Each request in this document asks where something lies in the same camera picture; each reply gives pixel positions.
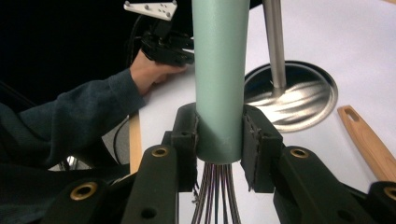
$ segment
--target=white surface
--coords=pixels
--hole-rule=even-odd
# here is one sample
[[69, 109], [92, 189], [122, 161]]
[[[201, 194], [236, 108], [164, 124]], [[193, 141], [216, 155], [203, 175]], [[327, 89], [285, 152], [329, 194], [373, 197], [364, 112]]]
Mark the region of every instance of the white surface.
[[[352, 105], [396, 157], [396, 5], [377, 0], [284, 0], [286, 60], [315, 64], [335, 80], [337, 106]], [[262, 6], [250, 11], [247, 69], [269, 63]], [[195, 102], [194, 67], [158, 86], [140, 111], [142, 147], [161, 143], [176, 112]], [[367, 192], [375, 176], [349, 138], [336, 110], [320, 124], [283, 134], [286, 146], [314, 151], [343, 183]], [[272, 194], [248, 192], [239, 162], [233, 165], [243, 223], [277, 223]], [[190, 223], [192, 194], [180, 197], [180, 223]]]

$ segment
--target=whisk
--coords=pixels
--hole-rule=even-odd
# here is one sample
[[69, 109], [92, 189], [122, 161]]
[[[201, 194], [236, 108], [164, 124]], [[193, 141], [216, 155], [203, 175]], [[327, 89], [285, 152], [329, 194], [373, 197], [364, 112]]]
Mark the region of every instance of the whisk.
[[220, 198], [222, 202], [223, 223], [229, 223], [228, 214], [230, 214], [233, 223], [241, 223], [238, 213], [238, 206], [235, 199], [235, 192], [233, 190], [232, 165], [216, 165], [206, 162], [204, 166], [200, 192], [196, 201], [195, 212], [192, 218], [192, 224], [201, 223], [204, 210], [205, 224], [211, 222], [213, 213], [215, 217], [215, 223], [218, 223]]

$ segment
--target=wooden stick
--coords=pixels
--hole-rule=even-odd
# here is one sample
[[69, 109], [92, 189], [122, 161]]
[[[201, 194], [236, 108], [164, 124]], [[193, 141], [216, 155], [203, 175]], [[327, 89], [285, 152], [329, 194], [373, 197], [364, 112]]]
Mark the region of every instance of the wooden stick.
[[338, 114], [378, 180], [396, 182], [396, 160], [370, 126], [350, 105], [339, 107]]
[[396, 4], [396, 0], [385, 0], [386, 2]]
[[129, 162], [131, 174], [137, 172], [142, 161], [142, 139], [139, 112], [129, 118]]

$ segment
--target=person's hand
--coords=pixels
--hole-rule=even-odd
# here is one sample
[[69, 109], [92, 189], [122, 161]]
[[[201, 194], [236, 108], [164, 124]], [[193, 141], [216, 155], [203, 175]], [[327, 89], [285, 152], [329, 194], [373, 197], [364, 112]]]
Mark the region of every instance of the person's hand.
[[187, 67], [177, 67], [151, 61], [139, 50], [129, 67], [132, 79], [141, 95], [146, 94], [153, 83], [164, 82], [169, 75], [186, 71]]

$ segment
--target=metal pole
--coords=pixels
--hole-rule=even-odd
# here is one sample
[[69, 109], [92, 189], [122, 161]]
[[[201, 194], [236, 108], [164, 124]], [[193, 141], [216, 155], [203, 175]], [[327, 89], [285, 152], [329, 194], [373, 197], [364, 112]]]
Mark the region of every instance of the metal pole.
[[273, 84], [275, 88], [284, 88], [286, 87], [286, 72], [280, 0], [262, 0], [262, 7], [265, 16]]

